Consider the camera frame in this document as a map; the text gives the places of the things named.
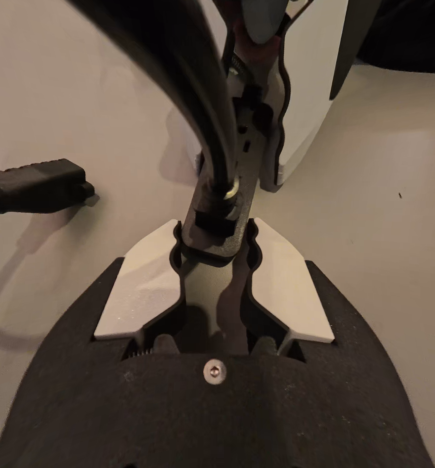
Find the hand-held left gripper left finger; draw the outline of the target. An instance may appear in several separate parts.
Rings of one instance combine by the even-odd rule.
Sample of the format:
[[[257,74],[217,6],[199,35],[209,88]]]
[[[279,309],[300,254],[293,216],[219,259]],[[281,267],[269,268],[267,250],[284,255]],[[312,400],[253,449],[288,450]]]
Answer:
[[[96,340],[140,337],[154,319],[179,303],[179,267],[173,265],[181,222],[171,219],[138,241],[121,268],[94,331]]]

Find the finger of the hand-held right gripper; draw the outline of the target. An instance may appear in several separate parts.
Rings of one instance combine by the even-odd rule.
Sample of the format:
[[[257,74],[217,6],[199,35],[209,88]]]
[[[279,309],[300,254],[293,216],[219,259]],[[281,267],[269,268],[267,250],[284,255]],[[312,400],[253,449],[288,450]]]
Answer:
[[[241,75],[234,67],[230,67],[228,77],[227,77],[227,87],[230,91],[231,97],[241,97]],[[201,172],[204,156],[202,150],[200,152],[195,149],[195,171],[196,174]]]
[[[277,192],[303,161],[331,107],[347,0],[304,1],[281,30],[281,108],[261,168],[260,186]]]

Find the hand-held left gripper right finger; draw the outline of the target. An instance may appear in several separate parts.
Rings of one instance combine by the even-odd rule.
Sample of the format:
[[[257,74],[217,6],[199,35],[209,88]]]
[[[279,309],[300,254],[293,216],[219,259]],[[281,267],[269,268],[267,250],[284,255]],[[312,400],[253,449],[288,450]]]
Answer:
[[[247,244],[244,326],[249,333],[276,344],[331,344],[335,337],[302,254],[260,218],[249,220]]]

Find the black power strip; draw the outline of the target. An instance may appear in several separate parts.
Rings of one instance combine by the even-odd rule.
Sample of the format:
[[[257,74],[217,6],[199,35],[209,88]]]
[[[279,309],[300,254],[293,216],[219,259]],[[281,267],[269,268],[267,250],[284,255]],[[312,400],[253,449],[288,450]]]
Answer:
[[[263,153],[273,120],[273,109],[262,100],[259,85],[246,85],[241,97],[234,97],[237,118],[238,191],[229,211],[212,214],[216,205],[205,192],[207,172],[203,167],[190,208],[181,228],[183,251],[205,261],[228,263],[240,250],[249,220]]]

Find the black bumpy wrist rest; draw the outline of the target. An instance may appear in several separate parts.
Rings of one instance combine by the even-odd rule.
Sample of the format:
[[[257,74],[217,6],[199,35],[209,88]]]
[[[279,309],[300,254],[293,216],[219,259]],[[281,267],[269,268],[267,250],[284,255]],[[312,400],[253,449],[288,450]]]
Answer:
[[[394,71],[435,73],[435,0],[384,0],[356,58]]]

